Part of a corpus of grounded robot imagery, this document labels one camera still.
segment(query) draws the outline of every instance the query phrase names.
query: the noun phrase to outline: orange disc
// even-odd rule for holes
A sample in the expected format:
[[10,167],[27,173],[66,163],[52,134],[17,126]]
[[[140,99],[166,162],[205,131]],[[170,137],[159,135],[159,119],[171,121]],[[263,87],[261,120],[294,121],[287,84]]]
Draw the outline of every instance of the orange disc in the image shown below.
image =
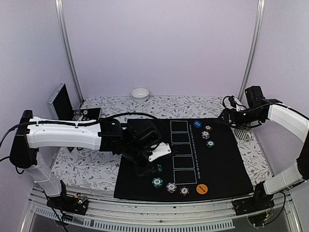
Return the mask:
[[198,194],[201,194],[201,195],[204,195],[208,192],[208,188],[206,185],[204,184],[200,184],[197,186],[197,193]]

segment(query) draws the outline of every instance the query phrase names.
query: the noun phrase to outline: floral tablecloth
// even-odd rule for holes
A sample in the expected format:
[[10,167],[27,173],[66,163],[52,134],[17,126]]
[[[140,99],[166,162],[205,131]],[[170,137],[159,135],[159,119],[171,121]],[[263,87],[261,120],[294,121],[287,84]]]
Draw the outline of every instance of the floral tablecloth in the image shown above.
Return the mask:
[[[219,97],[154,96],[146,102],[138,103],[130,97],[87,98],[82,109],[101,107],[101,117],[125,112],[144,112],[159,118],[204,118],[217,117],[223,107]],[[120,117],[120,122],[128,118]],[[237,139],[244,166],[252,184],[271,177],[269,166],[254,134],[250,142]],[[117,180],[120,156],[111,152],[98,152],[89,149],[81,151],[66,147],[59,150],[52,172],[68,186],[96,190],[114,191]]]

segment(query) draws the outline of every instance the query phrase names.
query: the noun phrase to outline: playing mat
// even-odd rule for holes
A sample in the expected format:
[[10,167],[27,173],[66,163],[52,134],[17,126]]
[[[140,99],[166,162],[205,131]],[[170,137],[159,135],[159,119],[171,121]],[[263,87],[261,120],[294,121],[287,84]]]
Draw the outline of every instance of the playing mat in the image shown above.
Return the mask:
[[[142,119],[129,119],[128,123],[138,126]],[[197,128],[198,120],[202,126]],[[119,199],[154,202],[191,202],[236,197],[253,192],[253,186],[243,165],[237,142],[232,130],[215,118],[204,119],[160,119],[153,120],[163,135],[163,141],[175,146],[172,156],[156,160],[162,166],[159,174],[138,177],[134,165],[121,158],[114,197]],[[209,139],[202,138],[204,127],[209,125]],[[214,146],[206,146],[208,140]],[[155,188],[152,180],[160,177],[163,186]],[[174,193],[167,191],[167,184],[177,186]],[[204,184],[208,192],[201,195],[197,186]],[[183,196],[181,187],[189,188]]]

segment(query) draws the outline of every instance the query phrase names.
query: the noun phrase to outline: white bowl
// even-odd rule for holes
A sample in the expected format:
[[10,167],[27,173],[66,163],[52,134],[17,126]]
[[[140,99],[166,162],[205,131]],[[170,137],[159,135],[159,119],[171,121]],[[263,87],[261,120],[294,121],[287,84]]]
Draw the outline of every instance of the white bowl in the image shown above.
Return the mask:
[[136,88],[132,90],[131,96],[137,102],[145,102],[149,98],[149,90],[146,88]]

